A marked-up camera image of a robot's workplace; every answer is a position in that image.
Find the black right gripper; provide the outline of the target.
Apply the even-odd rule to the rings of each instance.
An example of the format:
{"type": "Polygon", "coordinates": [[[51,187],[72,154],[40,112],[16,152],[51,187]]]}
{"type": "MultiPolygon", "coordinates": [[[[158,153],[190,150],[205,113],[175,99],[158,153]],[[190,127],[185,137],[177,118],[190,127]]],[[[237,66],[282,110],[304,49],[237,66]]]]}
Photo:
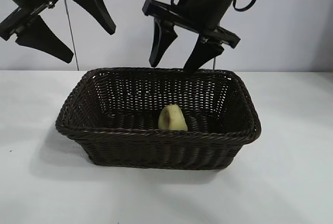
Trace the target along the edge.
{"type": "Polygon", "coordinates": [[[184,72],[195,72],[220,56],[227,44],[235,48],[240,38],[220,27],[220,21],[237,0],[145,0],[142,11],[154,18],[153,43],[149,63],[157,67],[164,53],[177,38],[175,26],[197,33],[195,47],[184,65],[184,72]]]}

